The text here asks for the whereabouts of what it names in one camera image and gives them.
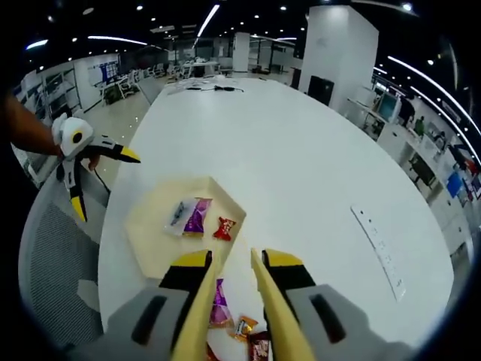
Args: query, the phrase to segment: candy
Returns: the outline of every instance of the candy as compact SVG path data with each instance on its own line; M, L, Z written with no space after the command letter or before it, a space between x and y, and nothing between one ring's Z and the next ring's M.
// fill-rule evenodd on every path
M251 334L249 341L249 360L268 361L269 359L269 334L267 331Z
M212 199L199 198L183 230L183 235L202 238L204 236L204 218Z
M204 218L212 199L183 199L173 210L164 229L176 236L188 235L202 238L204 236Z
M246 316L239 317L239 324L229 335L238 341L247 342L247 336L252 332L258 322Z
M214 238L223 239L224 241L232 240L229 231L236 224L233 220L228 220L227 218L219 217L220 226L219 229L213 234Z
M234 323L222 290L223 281L223 279L217 280L216 296L213 299L213 306L210 311L209 327L211 329L233 326Z

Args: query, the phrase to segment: beige tray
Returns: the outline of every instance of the beige tray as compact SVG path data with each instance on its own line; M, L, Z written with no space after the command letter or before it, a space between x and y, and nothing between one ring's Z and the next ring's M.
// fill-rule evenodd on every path
M182 200L192 197L211 198L204 220L204 237L189 238L169 235L164 226ZM219 217L237 224L231 229L231 241L212 237L219 228ZM185 253L208 249L219 257L220 270L237 239L246 212L211 177L172 179L161 182L145 195L127 217L129 241L142 272L148 278L162 279L171 263Z

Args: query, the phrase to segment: red candy wrapper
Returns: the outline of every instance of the red candy wrapper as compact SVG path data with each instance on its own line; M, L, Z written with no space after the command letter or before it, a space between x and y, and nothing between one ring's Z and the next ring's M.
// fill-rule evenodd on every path
M223 281L223 279L217 280L216 296L213 299L212 311L210 312L209 328L211 329L228 327L234 324L222 290Z
M231 235L229 235L229 231L233 226L235 226L236 222L233 220L228 220L227 218L219 217L220 226L219 229L213 234L214 238L223 239L224 241L232 240Z
M248 335L247 339L249 341L249 360L268 361L269 335L267 331Z

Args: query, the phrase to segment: computer monitor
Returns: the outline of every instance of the computer monitor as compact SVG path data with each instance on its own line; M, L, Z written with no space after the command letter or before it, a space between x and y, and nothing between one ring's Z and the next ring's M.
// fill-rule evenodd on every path
M377 113L388 122L394 122L401 110L401 100L392 94L384 93L377 105Z

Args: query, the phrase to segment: gray mesh chair back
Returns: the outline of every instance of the gray mesh chair back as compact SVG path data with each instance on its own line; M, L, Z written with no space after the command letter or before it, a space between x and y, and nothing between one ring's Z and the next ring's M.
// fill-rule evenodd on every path
M87 214L93 222L82 224L77 218L67 190L54 171L32 206L20 244L23 305L61 350L102 334L100 314L77 295L77 288L79 280L97 283L99 239L108 192L83 168L81 182Z
M145 79L142 79L138 82L138 87L150 105L152 105L154 100L156 100L157 96L162 91L160 85L157 84L153 77L146 77Z

